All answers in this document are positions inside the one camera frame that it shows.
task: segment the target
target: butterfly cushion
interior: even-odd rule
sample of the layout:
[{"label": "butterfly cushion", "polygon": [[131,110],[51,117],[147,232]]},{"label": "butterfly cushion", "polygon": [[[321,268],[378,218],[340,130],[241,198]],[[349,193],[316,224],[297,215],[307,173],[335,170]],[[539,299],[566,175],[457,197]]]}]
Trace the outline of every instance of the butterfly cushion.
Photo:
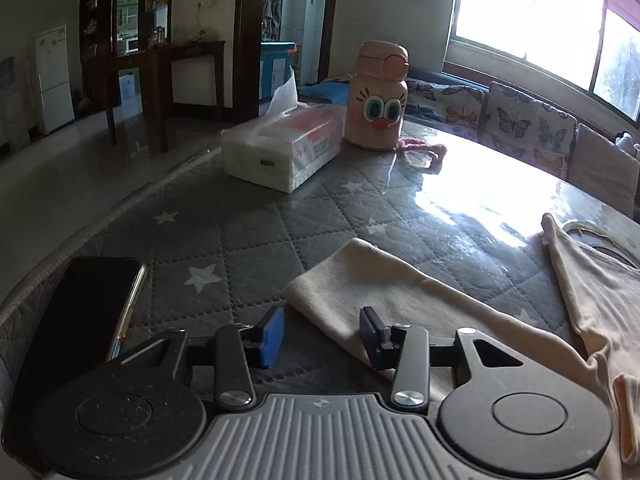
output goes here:
[{"label": "butterfly cushion", "polygon": [[633,218],[640,162],[584,124],[578,125],[567,181]]},{"label": "butterfly cushion", "polygon": [[408,99],[404,116],[426,126],[478,140],[478,124],[486,93],[465,85],[439,85],[405,79]]},{"label": "butterfly cushion", "polygon": [[492,82],[479,140],[558,178],[566,178],[576,120],[553,106]]}]

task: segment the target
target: pink water bottle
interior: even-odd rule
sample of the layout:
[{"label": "pink water bottle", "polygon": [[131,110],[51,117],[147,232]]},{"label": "pink water bottle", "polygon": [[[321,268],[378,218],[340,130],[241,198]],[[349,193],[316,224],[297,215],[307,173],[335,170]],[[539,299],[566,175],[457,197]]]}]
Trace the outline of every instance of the pink water bottle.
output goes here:
[{"label": "pink water bottle", "polygon": [[373,150],[396,147],[406,104],[408,61],[406,49],[395,43],[367,41],[360,47],[358,73],[349,87],[345,139]]}]

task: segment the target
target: white refrigerator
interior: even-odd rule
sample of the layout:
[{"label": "white refrigerator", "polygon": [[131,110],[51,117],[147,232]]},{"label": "white refrigerator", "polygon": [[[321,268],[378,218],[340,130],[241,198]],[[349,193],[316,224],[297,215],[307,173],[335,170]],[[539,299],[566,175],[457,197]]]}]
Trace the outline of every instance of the white refrigerator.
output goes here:
[{"label": "white refrigerator", "polygon": [[66,26],[35,37],[36,67],[44,134],[75,119],[66,61]]}]

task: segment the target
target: black smartphone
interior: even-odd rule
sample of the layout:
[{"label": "black smartphone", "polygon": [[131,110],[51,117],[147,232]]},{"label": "black smartphone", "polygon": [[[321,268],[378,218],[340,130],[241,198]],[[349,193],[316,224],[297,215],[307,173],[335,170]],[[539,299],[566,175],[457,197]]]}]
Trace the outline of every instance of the black smartphone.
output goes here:
[{"label": "black smartphone", "polygon": [[133,258],[69,263],[31,338],[4,418],[2,446],[23,466],[49,470],[31,437],[33,410],[62,384],[118,355],[145,275]]}]

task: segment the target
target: tiled floor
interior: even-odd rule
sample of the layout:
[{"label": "tiled floor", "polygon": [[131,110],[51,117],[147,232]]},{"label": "tiled floor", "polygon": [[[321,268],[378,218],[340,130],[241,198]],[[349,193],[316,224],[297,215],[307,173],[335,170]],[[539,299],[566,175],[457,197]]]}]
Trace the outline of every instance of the tiled floor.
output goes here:
[{"label": "tiled floor", "polygon": [[220,124],[171,118],[175,146],[159,153],[152,118],[143,120],[141,110],[139,100],[129,100],[114,111],[117,146],[109,142],[102,112],[0,161],[0,301],[75,232],[191,155],[220,143]]}]

